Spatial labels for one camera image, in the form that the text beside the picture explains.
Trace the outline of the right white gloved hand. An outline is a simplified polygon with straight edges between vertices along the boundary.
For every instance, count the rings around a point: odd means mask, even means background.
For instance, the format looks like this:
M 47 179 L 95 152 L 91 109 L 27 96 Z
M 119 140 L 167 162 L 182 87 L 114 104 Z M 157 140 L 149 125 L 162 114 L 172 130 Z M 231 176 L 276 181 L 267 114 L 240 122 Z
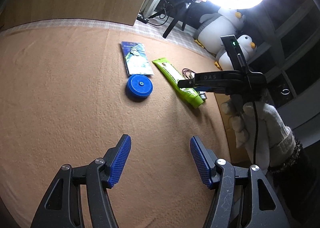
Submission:
M 235 134 L 236 148 L 244 148 L 251 163 L 264 173 L 283 164 L 296 147 L 290 127 L 286 126 L 276 108 L 262 101 L 245 103 L 242 112 L 229 99 L 221 104 L 228 123 Z

